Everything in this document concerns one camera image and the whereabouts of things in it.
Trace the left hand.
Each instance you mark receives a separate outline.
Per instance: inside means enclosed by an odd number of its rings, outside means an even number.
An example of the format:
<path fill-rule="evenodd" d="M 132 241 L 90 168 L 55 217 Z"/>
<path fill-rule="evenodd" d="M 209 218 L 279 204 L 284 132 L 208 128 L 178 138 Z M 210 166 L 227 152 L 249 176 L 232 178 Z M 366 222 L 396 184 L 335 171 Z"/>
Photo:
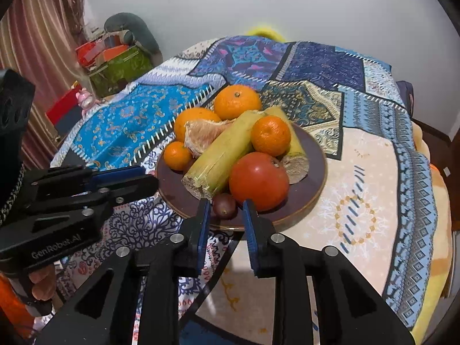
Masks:
<path fill-rule="evenodd" d="M 50 265 L 29 274 L 32 294 L 38 301 L 52 299 L 56 290 L 55 266 Z"/>

